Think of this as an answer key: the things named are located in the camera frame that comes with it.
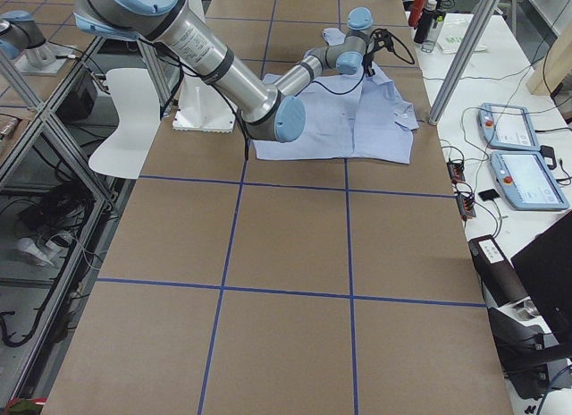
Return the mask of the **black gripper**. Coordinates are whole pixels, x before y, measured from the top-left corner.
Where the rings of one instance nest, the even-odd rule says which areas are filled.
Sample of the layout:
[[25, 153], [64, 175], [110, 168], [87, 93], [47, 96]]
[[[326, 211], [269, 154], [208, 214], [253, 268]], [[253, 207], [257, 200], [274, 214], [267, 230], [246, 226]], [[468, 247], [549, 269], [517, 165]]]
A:
[[363, 70], [366, 71], [366, 75], [368, 77], [374, 76], [374, 69], [373, 69], [374, 55], [375, 55], [374, 49], [366, 52], [363, 55], [362, 67], [363, 67]]

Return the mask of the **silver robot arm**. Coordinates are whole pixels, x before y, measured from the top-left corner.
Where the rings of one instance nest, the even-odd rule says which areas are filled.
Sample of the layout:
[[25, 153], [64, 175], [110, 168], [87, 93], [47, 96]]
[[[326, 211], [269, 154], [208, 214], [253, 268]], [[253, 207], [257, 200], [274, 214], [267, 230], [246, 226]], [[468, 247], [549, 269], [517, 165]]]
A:
[[13, 10], [1, 14], [1, 50], [10, 60], [45, 43], [44, 34], [29, 12]]
[[291, 142], [304, 131], [298, 94], [325, 70], [353, 75], [373, 51], [373, 16], [358, 7], [339, 45], [317, 47], [278, 80], [263, 83], [190, 9], [189, 0], [75, 0], [77, 26], [104, 38], [159, 43], [239, 109], [253, 140]]

